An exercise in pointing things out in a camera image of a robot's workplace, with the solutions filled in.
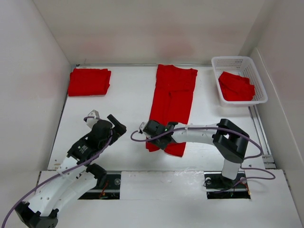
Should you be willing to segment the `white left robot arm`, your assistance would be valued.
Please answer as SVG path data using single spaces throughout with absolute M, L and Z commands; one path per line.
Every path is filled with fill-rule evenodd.
M 105 185 L 107 172 L 93 161 L 127 129 L 111 114 L 105 120 L 91 115 L 84 121 L 91 131 L 71 146 L 57 174 L 38 185 L 32 198 L 15 207 L 28 228 L 54 228 L 60 211 L 69 203 Z

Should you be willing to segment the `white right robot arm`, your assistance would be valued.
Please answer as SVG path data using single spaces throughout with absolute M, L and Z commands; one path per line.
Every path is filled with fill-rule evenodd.
M 245 159 L 249 135 L 230 120 L 221 119 L 213 125 L 187 125 L 178 122 L 163 125 L 149 120 L 143 122 L 139 129 L 153 145 L 162 150 L 193 142 L 215 146 L 224 158 L 220 183 L 225 187 L 236 183 L 240 165 Z

